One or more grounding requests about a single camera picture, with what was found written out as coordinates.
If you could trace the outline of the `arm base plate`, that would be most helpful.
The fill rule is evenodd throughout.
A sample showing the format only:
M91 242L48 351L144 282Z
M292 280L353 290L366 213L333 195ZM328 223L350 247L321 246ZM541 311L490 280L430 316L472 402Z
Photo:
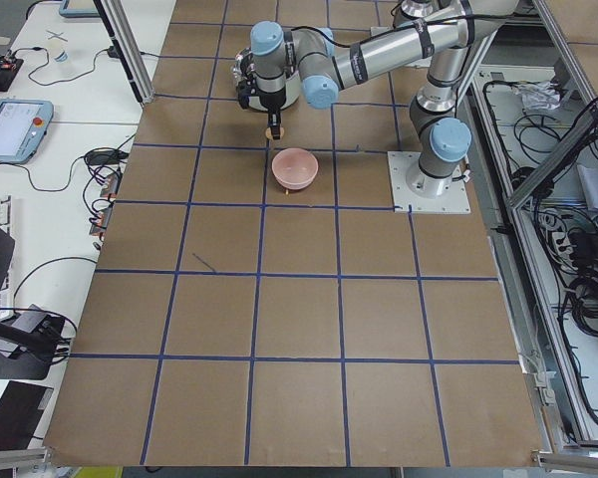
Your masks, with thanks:
M457 164L447 178L420 170L417 151L389 151L393 208L400 213L466 215L471 212L462 171Z

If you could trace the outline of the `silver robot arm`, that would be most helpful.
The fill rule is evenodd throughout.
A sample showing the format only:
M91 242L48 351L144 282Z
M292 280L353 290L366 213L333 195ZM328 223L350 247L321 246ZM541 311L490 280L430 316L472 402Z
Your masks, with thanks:
M284 29L276 22L261 21L252 27L250 45L236 71L237 99L243 109L258 99L267 113L270 137L279 139L286 84L292 76L299 77L306 102L325 110L346 89L428 59L427 80L410 104L423 150L408 169L406 182L417 196L437 198L446 192L471 144L469 128L451 114L468 50L494 34L516 6L514 1L450 1L435 9L428 1L403 1L391 29L345 45L340 54L323 29Z

